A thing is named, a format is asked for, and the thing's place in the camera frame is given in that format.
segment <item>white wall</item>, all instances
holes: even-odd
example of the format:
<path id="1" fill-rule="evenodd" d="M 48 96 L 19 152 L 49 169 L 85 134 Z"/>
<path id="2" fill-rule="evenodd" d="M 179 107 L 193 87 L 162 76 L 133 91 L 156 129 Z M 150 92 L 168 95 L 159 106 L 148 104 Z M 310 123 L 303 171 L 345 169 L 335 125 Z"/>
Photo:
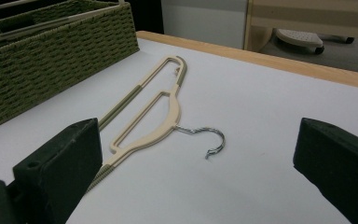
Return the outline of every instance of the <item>white wall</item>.
<path id="1" fill-rule="evenodd" d="M 247 0 L 161 0 L 164 33 L 243 49 Z"/>

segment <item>woven basket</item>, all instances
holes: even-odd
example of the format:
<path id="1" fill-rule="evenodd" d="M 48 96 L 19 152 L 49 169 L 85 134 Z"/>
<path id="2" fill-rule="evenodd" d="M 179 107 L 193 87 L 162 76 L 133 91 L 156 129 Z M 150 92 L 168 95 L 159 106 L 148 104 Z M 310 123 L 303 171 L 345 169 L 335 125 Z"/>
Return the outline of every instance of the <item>woven basket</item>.
<path id="1" fill-rule="evenodd" d="M 34 23 L 111 7 L 115 3 L 79 0 L 0 20 Z M 0 42 L 0 124 L 138 51 L 131 6 L 18 39 Z"/>

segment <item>wooden table edge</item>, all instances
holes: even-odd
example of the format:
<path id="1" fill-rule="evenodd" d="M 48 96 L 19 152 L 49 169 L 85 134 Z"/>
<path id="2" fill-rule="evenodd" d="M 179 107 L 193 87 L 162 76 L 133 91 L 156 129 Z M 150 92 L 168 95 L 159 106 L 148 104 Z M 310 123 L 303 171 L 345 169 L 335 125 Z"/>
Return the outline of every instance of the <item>wooden table edge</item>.
<path id="1" fill-rule="evenodd" d="M 145 40 L 151 40 L 185 49 L 193 49 L 230 59 L 244 61 L 247 63 L 254 63 L 266 67 L 280 69 L 307 77 L 315 77 L 340 84 L 358 87 L 358 72 L 352 72 L 313 63 L 303 63 L 261 53 L 255 53 L 243 49 L 234 49 L 196 40 L 184 39 L 169 35 L 160 35 L 146 31 L 138 31 L 136 34 L 138 38 Z"/>

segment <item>white table surface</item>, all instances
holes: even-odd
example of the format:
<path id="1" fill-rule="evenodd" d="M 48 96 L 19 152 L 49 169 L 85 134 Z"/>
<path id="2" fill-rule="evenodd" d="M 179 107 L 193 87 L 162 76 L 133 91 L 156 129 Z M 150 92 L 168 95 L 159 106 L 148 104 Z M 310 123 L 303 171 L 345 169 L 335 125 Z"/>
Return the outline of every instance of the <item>white table surface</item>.
<path id="1" fill-rule="evenodd" d="M 301 118 L 358 135 L 358 88 L 211 54 L 139 39 L 141 50 L 0 126 L 0 179 L 68 125 L 100 118 L 165 55 L 188 65 L 178 99 L 179 124 L 213 126 L 214 133 L 173 132 L 132 154 L 88 193 L 68 223 L 349 223 L 293 167 Z M 160 89 L 170 89 L 169 64 L 101 133 L 103 157 L 121 128 Z M 162 98 L 131 139 L 158 127 Z"/>

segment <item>metal hanger hook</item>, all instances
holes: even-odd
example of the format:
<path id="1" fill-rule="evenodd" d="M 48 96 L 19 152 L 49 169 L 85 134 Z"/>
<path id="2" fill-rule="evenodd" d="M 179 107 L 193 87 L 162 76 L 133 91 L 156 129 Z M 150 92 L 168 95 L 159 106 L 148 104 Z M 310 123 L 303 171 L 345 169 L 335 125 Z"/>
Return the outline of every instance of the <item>metal hanger hook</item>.
<path id="1" fill-rule="evenodd" d="M 174 128 L 175 128 L 175 130 L 177 130 L 179 132 L 188 133 L 188 134 L 202 133 L 202 132 L 217 133 L 222 138 L 222 144 L 220 144 L 219 147 L 211 148 L 206 152 L 205 160 L 208 160 L 209 156 L 219 153 L 225 147 L 225 144 L 226 144 L 225 135 L 215 128 L 204 127 L 204 128 L 198 128 L 198 129 L 188 129 L 188 128 L 184 128 L 179 125 L 176 125 Z"/>

